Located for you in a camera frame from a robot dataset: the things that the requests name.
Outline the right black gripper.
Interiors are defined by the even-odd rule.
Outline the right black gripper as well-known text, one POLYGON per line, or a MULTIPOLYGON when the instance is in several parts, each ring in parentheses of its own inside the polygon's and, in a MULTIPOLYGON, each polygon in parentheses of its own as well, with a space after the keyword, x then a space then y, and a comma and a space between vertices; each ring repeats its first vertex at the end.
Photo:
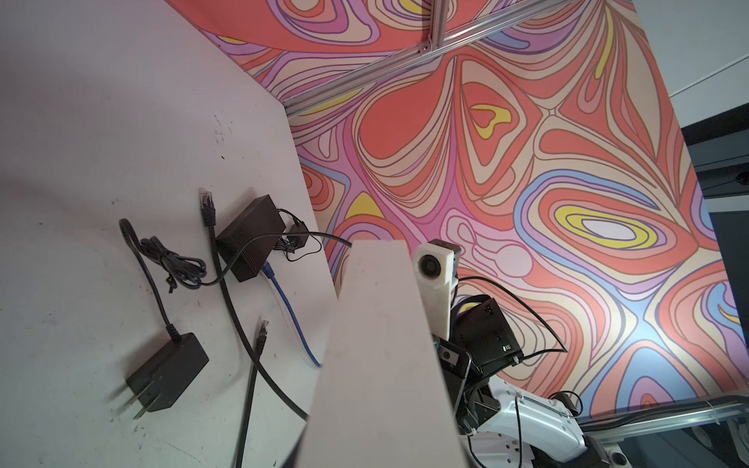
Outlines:
POLYGON ((503 309, 486 294, 470 296, 468 307, 451 320, 450 337, 435 337, 458 431, 473 433, 501 409, 489 390, 489 380, 523 360, 523 352, 503 309))

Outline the small white network switch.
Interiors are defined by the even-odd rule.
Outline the small white network switch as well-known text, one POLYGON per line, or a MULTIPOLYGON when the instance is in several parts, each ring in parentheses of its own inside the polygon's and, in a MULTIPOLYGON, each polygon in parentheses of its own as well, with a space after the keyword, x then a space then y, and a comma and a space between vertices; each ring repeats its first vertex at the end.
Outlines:
POLYGON ((465 467, 403 241, 357 240, 289 467, 465 467))

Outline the black network switch box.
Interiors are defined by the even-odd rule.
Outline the black network switch box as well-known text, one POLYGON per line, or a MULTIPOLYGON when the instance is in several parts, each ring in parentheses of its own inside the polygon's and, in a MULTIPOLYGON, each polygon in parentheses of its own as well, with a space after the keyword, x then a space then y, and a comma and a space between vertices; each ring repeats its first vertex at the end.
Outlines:
POLYGON ((275 203, 263 195, 218 234, 218 254, 238 282, 251 280, 261 272, 285 230, 275 203))

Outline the black power adapter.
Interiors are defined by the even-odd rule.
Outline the black power adapter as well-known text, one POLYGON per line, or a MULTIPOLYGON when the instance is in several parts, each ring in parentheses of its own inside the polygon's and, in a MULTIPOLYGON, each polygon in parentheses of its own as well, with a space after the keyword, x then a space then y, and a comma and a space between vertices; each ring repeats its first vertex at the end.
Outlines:
POLYGON ((285 209, 278 209, 278 213, 290 218, 291 222, 286 227, 285 234, 276 241, 274 251, 283 253, 285 259, 290 262, 300 261, 309 255, 321 253, 323 250, 322 241, 317 237, 308 235, 309 229, 303 220, 285 209), (305 248, 310 239, 316 243, 317 248, 295 257, 299 251, 305 248))
POLYGON ((167 249, 157 237, 138 238, 136 230, 126 218, 121 218, 118 224, 125 244, 136 258, 153 292, 170 338, 166 345, 126 379, 126 384, 134 393, 134 399, 142 404, 138 414, 141 417, 144 413, 173 407, 209 362, 197 336, 194 333, 180 333, 170 320, 146 261, 165 270, 171 290, 178 286, 192 291, 220 286, 226 291, 225 277, 230 273, 230 267, 226 264, 219 266, 217 278, 207 282, 207 263, 202 259, 178 255, 167 249))

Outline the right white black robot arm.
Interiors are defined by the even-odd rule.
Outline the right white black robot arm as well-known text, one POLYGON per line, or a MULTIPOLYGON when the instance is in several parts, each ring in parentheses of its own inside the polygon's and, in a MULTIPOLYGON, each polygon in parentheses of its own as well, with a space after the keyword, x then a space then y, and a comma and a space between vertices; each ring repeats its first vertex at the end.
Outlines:
POLYGON ((583 433, 572 392, 544 398, 497 378, 525 355, 495 300, 479 296, 465 311, 429 306, 426 315, 460 435, 507 438, 508 460, 521 467, 629 466, 617 446, 583 433))

